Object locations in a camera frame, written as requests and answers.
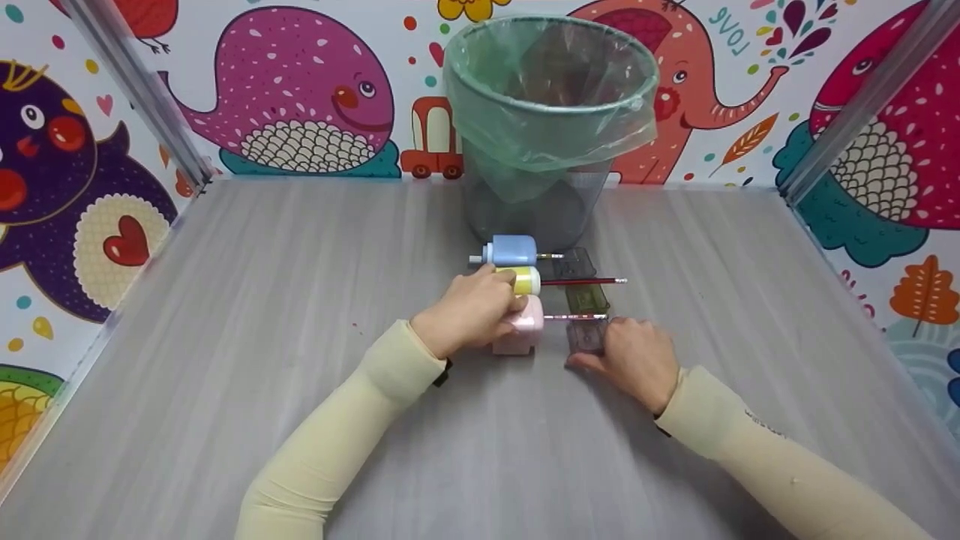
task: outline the hand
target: hand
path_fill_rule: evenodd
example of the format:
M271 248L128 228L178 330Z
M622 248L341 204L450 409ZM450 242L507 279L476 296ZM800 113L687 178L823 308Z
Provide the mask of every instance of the hand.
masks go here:
M470 276L457 276L437 304L411 319L410 327L436 358L463 347L483 347L514 331L504 317L527 307L514 294L516 272L496 272L485 264Z
M650 321L615 317L604 335L603 357L575 353L566 365L603 376L660 416L677 389L680 366L673 339Z

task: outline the purple bird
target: purple bird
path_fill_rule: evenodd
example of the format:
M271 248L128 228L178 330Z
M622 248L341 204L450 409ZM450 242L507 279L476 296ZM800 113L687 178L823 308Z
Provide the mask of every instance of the purple bird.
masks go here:
M96 140L46 68L0 61L0 272L23 265L67 312L103 322L177 217L121 122Z

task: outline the elephant trunk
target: elephant trunk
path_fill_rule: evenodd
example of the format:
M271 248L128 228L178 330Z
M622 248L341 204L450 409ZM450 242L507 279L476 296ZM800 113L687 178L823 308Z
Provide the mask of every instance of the elephant trunk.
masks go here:
M723 105L716 97L716 93L713 92L712 98L700 100L700 103L707 104L706 107L686 111L684 114L686 123L691 128L698 130L719 130L732 126L751 115L766 101L770 96L770 92L773 91L774 86L780 81L780 77L786 74L788 69L789 68L785 66L777 66L771 69L770 77L767 79L766 84L763 85L763 88L761 88L754 97L750 98L750 101L741 105L735 105L733 107Z

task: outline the cartoon bird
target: cartoon bird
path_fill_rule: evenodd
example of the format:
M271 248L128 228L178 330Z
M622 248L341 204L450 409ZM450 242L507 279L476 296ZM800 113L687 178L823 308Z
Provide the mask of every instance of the cartoon bird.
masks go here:
M0 272L22 265L52 302L103 322L177 208L128 155L127 126L96 140L45 71L0 61Z
M117 10L127 21L133 36L150 47L154 54L170 52L170 46L157 40L170 32L177 22L180 0L113 0ZM50 0L63 14L69 13L63 8L61 0Z
M814 138L925 5L895 15L844 58L810 113ZM830 167L836 182L876 217L925 229L960 229L960 106L954 91L960 84L953 77L958 59L960 32L954 31Z

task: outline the gray table surface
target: gray table surface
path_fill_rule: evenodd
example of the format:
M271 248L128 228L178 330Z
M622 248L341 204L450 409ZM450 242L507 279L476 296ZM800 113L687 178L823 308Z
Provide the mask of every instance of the gray table surface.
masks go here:
M0 506L0 537L230 538L286 435L478 245L451 186L216 184ZM776 194L607 192L582 245L631 279L608 289L617 313L659 321L683 364L956 537L960 454ZM635 405L565 371L566 352L556 324L532 359L457 362L388 431L328 537L786 536Z

